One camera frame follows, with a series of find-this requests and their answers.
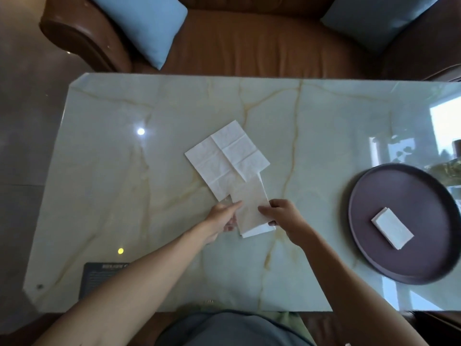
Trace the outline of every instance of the dark round tray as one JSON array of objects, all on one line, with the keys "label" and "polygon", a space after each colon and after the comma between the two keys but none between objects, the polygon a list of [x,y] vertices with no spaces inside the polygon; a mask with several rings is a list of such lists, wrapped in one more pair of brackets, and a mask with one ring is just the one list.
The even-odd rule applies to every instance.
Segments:
[{"label": "dark round tray", "polygon": [[[413,233],[396,250],[371,219],[391,209]],[[447,189],[424,171],[405,164],[383,164],[365,172],[349,198],[354,241],[373,267],[406,284],[441,279],[461,253],[461,216]]]}]

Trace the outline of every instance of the left hand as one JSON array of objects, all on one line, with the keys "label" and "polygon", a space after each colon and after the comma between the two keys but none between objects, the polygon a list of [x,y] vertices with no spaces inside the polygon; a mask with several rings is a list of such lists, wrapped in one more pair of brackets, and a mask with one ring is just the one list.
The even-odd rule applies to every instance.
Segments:
[{"label": "left hand", "polygon": [[199,224],[205,235],[205,244],[214,242],[218,234],[225,231],[231,231],[237,224],[235,220],[235,211],[237,211],[243,202],[239,201],[234,204],[224,205],[216,204],[210,210],[205,220]]}]

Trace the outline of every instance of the floor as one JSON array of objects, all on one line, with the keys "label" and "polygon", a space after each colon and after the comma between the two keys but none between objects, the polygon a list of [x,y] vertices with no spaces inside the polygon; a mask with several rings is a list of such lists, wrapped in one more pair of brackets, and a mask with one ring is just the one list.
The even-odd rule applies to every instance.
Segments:
[{"label": "floor", "polygon": [[0,334],[39,315],[24,274],[67,87],[91,71],[40,32],[44,4],[0,0]]}]

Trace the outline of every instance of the sofa armrest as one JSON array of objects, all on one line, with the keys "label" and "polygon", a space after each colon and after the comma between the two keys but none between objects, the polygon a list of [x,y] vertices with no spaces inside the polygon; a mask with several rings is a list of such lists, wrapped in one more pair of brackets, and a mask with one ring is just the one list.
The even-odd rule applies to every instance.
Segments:
[{"label": "sofa armrest", "polygon": [[382,55],[386,80],[461,81],[461,0],[438,0]]},{"label": "sofa armrest", "polygon": [[79,55],[95,71],[132,71],[122,38],[90,0],[47,0],[40,29],[56,46]]}]

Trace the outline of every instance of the forearm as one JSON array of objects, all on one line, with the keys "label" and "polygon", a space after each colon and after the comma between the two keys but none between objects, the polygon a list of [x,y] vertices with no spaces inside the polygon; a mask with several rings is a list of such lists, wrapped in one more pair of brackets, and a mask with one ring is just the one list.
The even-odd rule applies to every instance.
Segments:
[{"label": "forearm", "polygon": [[73,306],[36,345],[126,345],[203,246],[196,226],[136,260]]},{"label": "forearm", "polygon": [[355,346],[427,346],[412,326],[376,291],[347,267],[307,224],[303,249],[331,308]]}]

